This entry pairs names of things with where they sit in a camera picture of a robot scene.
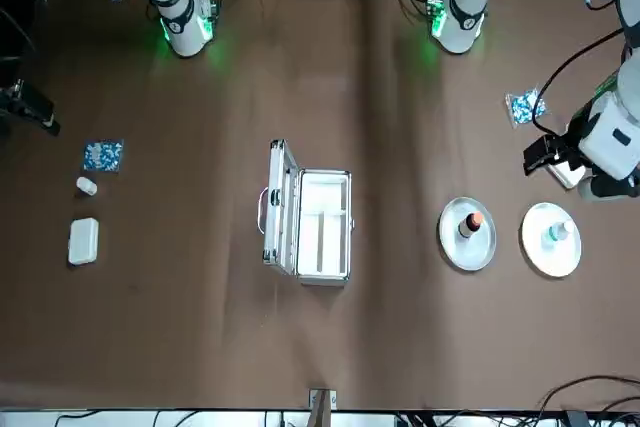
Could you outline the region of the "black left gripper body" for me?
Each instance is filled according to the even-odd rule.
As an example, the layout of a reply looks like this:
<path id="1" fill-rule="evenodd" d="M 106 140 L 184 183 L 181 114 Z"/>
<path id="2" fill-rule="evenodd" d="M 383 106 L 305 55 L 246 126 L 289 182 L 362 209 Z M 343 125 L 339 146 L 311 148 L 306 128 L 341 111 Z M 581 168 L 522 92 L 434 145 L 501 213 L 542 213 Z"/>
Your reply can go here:
<path id="1" fill-rule="evenodd" d="M 576 170 L 579 167 L 585 167 L 586 169 L 593 168 L 592 161 L 589 160 L 579 149 L 580 141 L 592 129 L 589 124 L 591 110 L 591 107 L 583 107 L 575 113 L 568 123 L 566 132 L 563 135 L 563 139 L 568 148 L 566 161 L 569 163 L 571 171 Z"/>

